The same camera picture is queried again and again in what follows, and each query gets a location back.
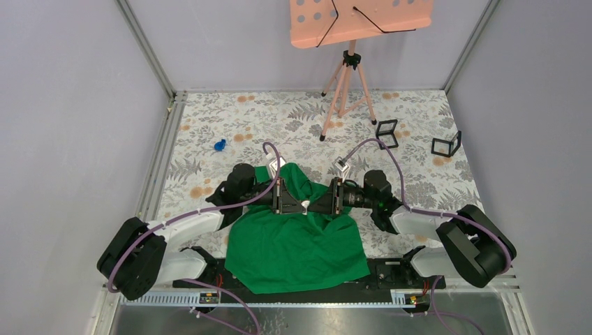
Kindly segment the green t-shirt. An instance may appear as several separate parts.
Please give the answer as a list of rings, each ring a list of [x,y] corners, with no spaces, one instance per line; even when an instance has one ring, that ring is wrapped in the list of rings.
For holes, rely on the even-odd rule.
[[[251,204],[231,226],[225,268],[255,294],[320,290],[367,276],[349,212],[275,214]]]

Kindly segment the black display box frame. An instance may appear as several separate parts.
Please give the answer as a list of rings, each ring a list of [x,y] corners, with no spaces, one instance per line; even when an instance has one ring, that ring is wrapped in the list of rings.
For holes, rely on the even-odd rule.
[[[395,135],[397,124],[397,119],[378,122],[375,136],[377,140],[381,141],[379,144],[381,150],[395,149],[399,147],[399,142]]]

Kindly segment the black box with ring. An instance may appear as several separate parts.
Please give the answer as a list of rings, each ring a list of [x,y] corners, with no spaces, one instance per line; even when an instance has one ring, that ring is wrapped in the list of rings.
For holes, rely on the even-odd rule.
[[[431,141],[431,154],[452,158],[461,148],[462,132],[457,131],[449,140],[433,138]]]

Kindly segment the round orange white brooch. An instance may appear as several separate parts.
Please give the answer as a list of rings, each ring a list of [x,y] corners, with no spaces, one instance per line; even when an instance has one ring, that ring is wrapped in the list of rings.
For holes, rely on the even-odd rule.
[[[302,214],[303,215],[307,215],[308,214],[308,207],[310,205],[310,201],[309,200],[304,200],[301,202],[301,206],[302,206]]]

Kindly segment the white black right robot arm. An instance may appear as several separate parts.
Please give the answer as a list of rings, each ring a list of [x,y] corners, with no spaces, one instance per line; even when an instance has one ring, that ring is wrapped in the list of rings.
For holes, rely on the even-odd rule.
[[[381,170],[370,170],[361,186],[335,177],[328,190],[307,209],[337,215],[347,207],[368,209],[374,225],[394,235],[420,235],[442,245],[417,247],[403,256],[400,277],[416,288],[432,276],[456,276],[483,288],[508,270],[517,256],[510,240],[487,215],[468,204],[456,212],[437,212],[405,205],[392,193]]]

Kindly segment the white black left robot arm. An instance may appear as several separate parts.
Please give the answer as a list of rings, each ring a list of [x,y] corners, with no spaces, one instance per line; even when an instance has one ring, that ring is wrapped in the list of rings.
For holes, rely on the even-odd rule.
[[[207,287],[216,280],[216,259],[201,247],[183,247],[185,242],[228,227],[243,216],[248,204],[267,206],[272,214],[306,212],[283,178],[258,182],[256,169],[246,163],[234,166],[207,204],[213,205],[212,211],[188,212],[169,221],[124,221],[98,259],[97,270],[129,300],[155,285],[186,278]]]

